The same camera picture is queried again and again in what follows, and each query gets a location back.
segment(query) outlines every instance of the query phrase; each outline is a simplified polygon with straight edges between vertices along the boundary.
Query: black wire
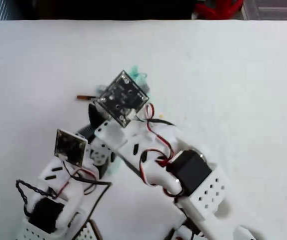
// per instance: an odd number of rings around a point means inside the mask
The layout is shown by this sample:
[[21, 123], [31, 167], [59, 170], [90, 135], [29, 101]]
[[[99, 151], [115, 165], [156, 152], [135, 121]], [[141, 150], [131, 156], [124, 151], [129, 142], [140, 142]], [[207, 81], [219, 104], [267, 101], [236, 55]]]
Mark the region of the black wire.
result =
[[24, 211], [24, 214], [27, 216], [27, 217], [30, 217], [31, 216], [31, 213], [30, 212], [28, 212], [28, 210], [27, 210], [27, 204], [28, 204], [28, 198], [27, 198], [27, 196], [25, 195], [25, 193], [24, 193], [24, 191], [22, 190], [22, 188], [19, 186], [19, 184], [22, 184], [22, 185], [24, 185], [25, 187], [27, 187], [28, 189], [31, 189], [31, 190], [33, 190], [34, 192], [36, 192], [36, 193], [38, 193], [38, 194], [40, 194], [40, 195], [42, 195], [42, 196], [47, 196], [47, 197], [51, 197], [52, 199], [56, 199], [57, 198], [57, 193], [53, 193], [53, 194], [50, 194], [50, 193], [48, 193], [48, 192], [45, 192], [45, 191], [43, 191], [43, 190], [41, 190], [41, 189], [39, 189], [39, 188], [37, 188], [37, 187], [35, 187], [35, 186], [32, 186], [32, 185], [30, 185], [29, 183], [27, 183], [27, 182], [25, 182], [25, 181], [23, 181], [23, 180], [21, 180], [21, 179], [18, 179], [18, 180], [16, 180], [15, 181], [15, 187], [18, 189], [18, 192], [20, 193], [20, 196], [21, 196], [21, 198], [22, 198], [22, 200], [23, 200], [23, 211]]
[[92, 179], [86, 179], [81, 176], [73, 176], [70, 174], [66, 164], [64, 161], [62, 161], [64, 168], [66, 169], [67, 173], [70, 175], [70, 177], [76, 181], [82, 182], [82, 183], [88, 183], [88, 184], [95, 184], [95, 185], [111, 185], [112, 183], [110, 181], [96, 181]]
[[194, 234], [194, 232], [193, 232], [193, 231], [191, 231], [191, 238], [190, 238], [190, 240], [193, 240], [193, 239], [194, 239], [194, 237], [195, 237], [195, 234]]
[[76, 177], [70, 174], [66, 164], [64, 161], [62, 161], [64, 168], [66, 169], [66, 171], [68, 172], [68, 174], [70, 175], [71, 178], [75, 179], [76, 181], [79, 182], [83, 182], [83, 183], [89, 183], [89, 184], [95, 184], [95, 185], [106, 185], [105, 189], [102, 191], [102, 193], [100, 194], [100, 196], [98, 197], [98, 199], [95, 201], [91, 212], [89, 214], [88, 219], [90, 219], [90, 217], [92, 216], [93, 212], [95, 211], [100, 199], [102, 199], [103, 195], [107, 192], [107, 190], [113, 185], [110, 181], [96, 181], [96, 180], [90, 180], [90, 179], [86, 179], [83, 177]]
[[98, 197], [97, 201], [95, 201], [95, 203], [94, 203], [94, 205], [93, 205], [93, 207], [92, 207], [92, 210], [91, 210], [91, 212], [90, 212], [90, 214], [89, 214], [89, 218], [88, 218], [88, 219], [90, 219], [90, 217], [92, 216], [93, 212], [95, 211], [95, 209], [96, 209], [96, 207], [97, 207], [97, 205], [98, 205], [100, 199], [102, 199], [103, 195], [107, 192], [107, 190], [108, 190], [111, 186], [112, 186], [112, 183], [110, 183], [109, 185], [107, 185], [107, 186], [105, 187], [105, 189], [102, 191], [102, 193], [100, 194], [100, 196]]
[[170, 126], [174, 126], [173, 123], [163, 120], [163, 119], [159, 119], [159, 118], [146, 118], [146, 119], [140, 119], [138, 116], [135, 116], [137, 121], [140, 121], [142, 123], [144, 122], [148, 122], [148, 123], [157, 123], [157, 124], [167, 124]]
[[167, 124], [167, 125], [170, 125], [170, 126], [174, 126], [174, 124], [172, 124], [171, 122], [166, 121], [166, 120], [162, 120], [162, 119], [159, 119], [159, 118], [149, 118], [149, 119], [146, 119], [146, 121], [148, 123], [159, 123], [159, 124]]
[[96, 188], [97, 188], [97, 185], [91, 184], [91, 185], [88, 186], [85, 190], [83, 190], [83, 195], [87, 196], [87, 195], [93, 193], [93, 192], [96, 190]]

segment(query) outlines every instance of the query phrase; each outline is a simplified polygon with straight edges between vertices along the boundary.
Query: white robot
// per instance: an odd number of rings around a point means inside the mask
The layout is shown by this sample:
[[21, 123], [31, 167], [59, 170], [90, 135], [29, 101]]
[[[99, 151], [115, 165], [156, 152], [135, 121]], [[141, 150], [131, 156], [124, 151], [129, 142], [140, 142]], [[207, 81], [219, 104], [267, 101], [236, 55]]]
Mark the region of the white robot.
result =
[[[116, 155], [142, 181], [162, 186], [189, 224], [165, 239], [276, 240], [243, 204], [217, 164], [191, 144], [174, 124], [154, 118], [146, 93], [122, 71], [89, 105], [90, 125], [73, 134], [57, 131], [55, 157], [36, 187], [16, 186], [24, 200], [17, 240], [102, 239], [91, 215], [91, 193]], [[21, 184], [35, 191], [29, 199]]]

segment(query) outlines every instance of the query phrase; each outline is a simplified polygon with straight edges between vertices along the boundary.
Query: white tablecloth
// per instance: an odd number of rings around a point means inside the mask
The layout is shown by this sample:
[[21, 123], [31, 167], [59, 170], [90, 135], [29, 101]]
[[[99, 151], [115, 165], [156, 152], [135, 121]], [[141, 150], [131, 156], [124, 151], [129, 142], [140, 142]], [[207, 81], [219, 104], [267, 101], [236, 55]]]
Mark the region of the white tablecloth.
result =
[[[53, 156], [57, 128], [122, 70], [148, 73], [157, 111], [221, 164], [249, 208], [287, 239], [287, 21], [0, 22], [0, 240], [23, 217], [15, 188]], [[179, 213], [124, 164], [93, 218], [105, 240], [159, 240]]]

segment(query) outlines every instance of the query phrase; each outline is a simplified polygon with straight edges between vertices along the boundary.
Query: red object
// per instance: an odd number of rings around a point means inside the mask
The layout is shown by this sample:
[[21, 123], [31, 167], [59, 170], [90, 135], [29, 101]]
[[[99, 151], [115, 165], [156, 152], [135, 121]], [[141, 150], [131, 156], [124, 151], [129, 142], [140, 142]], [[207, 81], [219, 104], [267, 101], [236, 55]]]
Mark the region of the red object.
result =
[[215, 8], [206, 6], [203, 3], [197, 3], [194, 11], [209, 20], [225, 20], [230, 19], [242, 7], [244, 0], [216, 0]]

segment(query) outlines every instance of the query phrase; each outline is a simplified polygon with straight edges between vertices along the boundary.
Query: circuit board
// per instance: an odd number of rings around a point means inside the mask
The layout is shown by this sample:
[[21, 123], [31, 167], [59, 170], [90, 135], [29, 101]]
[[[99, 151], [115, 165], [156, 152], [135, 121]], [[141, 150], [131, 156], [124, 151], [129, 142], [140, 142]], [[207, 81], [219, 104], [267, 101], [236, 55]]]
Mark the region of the circuit board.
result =
[[125, 128], [148, 100], [149, 97], [144, 91], [125, 71], [122, 71], [97, 102]]
[[63, 155], [66, 157], [67, 162], [81, 167], [83, 165], [87, 143], [87, 140], [82, 137], [58, 129], [54, 155], [57, 157]]

